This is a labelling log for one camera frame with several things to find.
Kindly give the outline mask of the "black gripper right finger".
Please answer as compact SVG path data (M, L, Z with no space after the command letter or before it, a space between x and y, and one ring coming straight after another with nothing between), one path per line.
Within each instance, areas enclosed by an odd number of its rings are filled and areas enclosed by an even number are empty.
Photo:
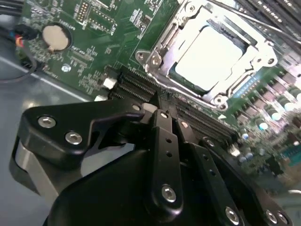
M168 108L181 147L202 179L213 211L213 226L292 226L286 212L254 182L219 143L203 136L199 142L190 124Z

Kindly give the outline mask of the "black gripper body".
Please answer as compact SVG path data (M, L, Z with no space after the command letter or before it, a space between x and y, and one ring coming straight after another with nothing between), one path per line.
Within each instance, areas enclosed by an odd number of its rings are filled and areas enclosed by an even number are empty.
M48 226L158 226L144 205L149 154L129 152L64 189L48 215ZM172 226L217 226L201 180L181 166L184 205Z

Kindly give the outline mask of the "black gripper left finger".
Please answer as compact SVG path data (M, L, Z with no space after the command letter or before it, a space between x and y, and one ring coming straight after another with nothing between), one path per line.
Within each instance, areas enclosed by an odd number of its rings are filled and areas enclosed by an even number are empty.
M183 191L180 139L168 112L171 105L169 96L155 95L145 104L115 99L29 108L21 116L13 149L16 181L52 208L64 189L86 177L80 169L95 145L132 143L132 152L149 154L143 200L147 212L177 217L183 210Z

